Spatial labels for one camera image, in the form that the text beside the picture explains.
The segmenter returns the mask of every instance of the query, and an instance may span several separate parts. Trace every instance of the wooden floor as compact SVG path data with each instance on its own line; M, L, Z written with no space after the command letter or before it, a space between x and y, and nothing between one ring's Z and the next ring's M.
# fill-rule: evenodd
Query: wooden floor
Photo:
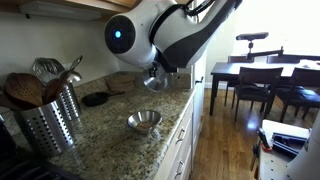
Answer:
M260 103L250 110L250 102L240 101L238 119L234 122L234 109L231 109L232 91L224 106L224 90L219 90L215 100L213 115L209 116L210 89L205 90L203 127L199 137L194 169L191 180L248 180L254 179L250 171L252 145L257 141L256 129L261 127ZM278 121L282 104L276 99L267 119ZM315 112L308 113L301 120L299 112L294 118L294 109L288 108L284 123L299 127L312 127Z

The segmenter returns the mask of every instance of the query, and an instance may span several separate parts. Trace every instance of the kitchen counter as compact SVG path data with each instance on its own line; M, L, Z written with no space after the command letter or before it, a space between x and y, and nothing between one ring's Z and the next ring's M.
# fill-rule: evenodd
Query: kitchen counter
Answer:
M133 90L112 96L96 107L80 103L80 118L69 121L75 146L50 158L50 162L83 179L154 178L194 90L188 88L190 75L175 75L174 87L160 93L148 90L142 84L140 73L134 75ZM79 99L104 91L105 78L75 90ZM137 134L126 120L131 114L148 109L159 111L163 120L151 134Z

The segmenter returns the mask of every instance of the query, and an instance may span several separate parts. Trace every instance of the metal utensil holder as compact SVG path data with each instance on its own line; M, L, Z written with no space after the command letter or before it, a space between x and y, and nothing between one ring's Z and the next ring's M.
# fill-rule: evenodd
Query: metal utensil holder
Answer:
M60 99L38 108L14 111L13 115L37 154L52 157L73 145Z
M64 90L60 94L60 98L63 103L67 118L69 120L79 118L81 109L71 83L67 83L64 86Z

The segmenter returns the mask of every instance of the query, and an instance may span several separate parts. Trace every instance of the stainless steel bowl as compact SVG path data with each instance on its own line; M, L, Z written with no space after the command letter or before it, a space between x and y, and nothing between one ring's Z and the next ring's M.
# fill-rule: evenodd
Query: stainless steel bowl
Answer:
M140 134L148 134L162 121L159 112L152 110L139 111L128 118L128 125Z

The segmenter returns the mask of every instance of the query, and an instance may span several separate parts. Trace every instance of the lamp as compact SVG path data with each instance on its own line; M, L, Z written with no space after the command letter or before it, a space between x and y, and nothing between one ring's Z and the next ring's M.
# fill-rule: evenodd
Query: lamp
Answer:
M34 14L41 16L52 16L81 20L94 20L101 17L100 12L40 1L33 1L30 3L22 4L20 5L20 10L24 14Z

